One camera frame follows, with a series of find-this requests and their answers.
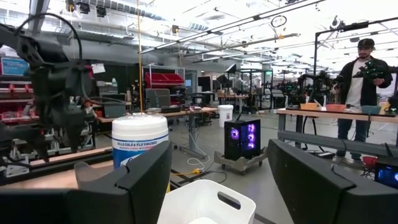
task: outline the white t-shirt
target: white t-shirt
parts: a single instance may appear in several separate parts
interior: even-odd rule
[[[353,105],[361,108],[361,94],[362,94],[362,84],[363,78],[353,78],[358,72],[360,72],[360,67],[365,67],[365,62],[360,62],[357,60],[354,64],[353,74],[351,76],[351,85],[349,86],[346,105]]]

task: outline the ceiling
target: ceiling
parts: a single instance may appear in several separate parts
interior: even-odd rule
[[[65,0],[0,0],[0,22],[18,26],[29,14],[47,11],[71,21],[83,39],[93,41],[103,39],[113,44],[138,45],[140,31],[142,49],[146,49],[284,7],[287,0],[77,0],[75,2],[89,4],[91,11],[84,14],[79,12],[77,6],[75,12],[70,13],[67,11]],[[97,17],[96,6],[105,7],[107,16]],[[175,56],[185,56],[185,59],[193,62],[230,56],[229,59],[240,61],[245,66],[260,67],[258,62],[263,62],[272,65],[277,71],[275,73],[287,70],[286,73],[297,75],[306,68],[309,70],[313,68],[315,33],[330,29],[335,19],[337,24],[343,21],[346,25],[387,19],[396,16],[397,8],[398,1],[394,0],[379,0],[377,4],[374,1],[363,0],[326,0],[279,14],[280,16],[276,18],[274,16],[263,18],[159,50]],[[137,11],[133,9],[141,10],[142,16],[139,20],[134,14]],[[42,25],[40,23],[36,25],[30,23],[25,28],[33,34],[41,33],[41,35],[70,33],[65,24],[50,17],[46,17]],[[179,28],[176,34],[172,32],[173,25]],[[383,25],[374,24],[360,30],[322,34],[319,36],[320,47],[317,51],[318,70],[328,68],[330,72],[338,72],[344,64],[354,60],[357,56],[358,39],[353,37],[374,39],[376,43],[374,57],[385,60],[389,65],[395,65],[398,58],[396,53],[398,35],[394,31],[398,32],[398,21],[386,22]],[[258,44],[234,47],[243,42]]]

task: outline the jeans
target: jeans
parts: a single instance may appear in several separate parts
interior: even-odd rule
[[[352,123],[353,123],[353,120],[350,120],[350,119],[339,119],[337,121],[337,125],[338,125],[337,138],[338,139],[348,139],[348,131],[351,129]],[[369,121],[356,121],[354,141],[365,142],[366,137],[368,135],[369,127],[370,127]],[[337,150],[336,154],[337,154],[337,156],[345,156],[346,151]],[[351,152],[351,158],[360,160],[361,155],[360,155],[360,153]]]

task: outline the black cap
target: black cap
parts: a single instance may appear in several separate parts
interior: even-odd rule
[[[372,39],[362,39],[358,42],[358,47],[374,47],[374,41]]]

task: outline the black jacket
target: black jacket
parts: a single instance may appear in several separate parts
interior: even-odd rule
[[[381,75],[381,77],[384,79],[384,83],[380,85],[379,88],[387,88],[392,81],[392,75],[389,71],[388,64],[383,60],[379,60],[373,57],[372,59],[376,60],[376,63],[380,66],[385,67],[385,72]],[[346,103],[348,90],[351,86],[351,78],[353,74],[354,64],[356,61],[357,59],[346,64],[340,72],[340,75],[344,77],[344,86],[341,88],[340,91],[341,103]],[[372,80],[368,78],[363,79],[361,106],[363,105],[377,105],[376,85],[373,84]]]

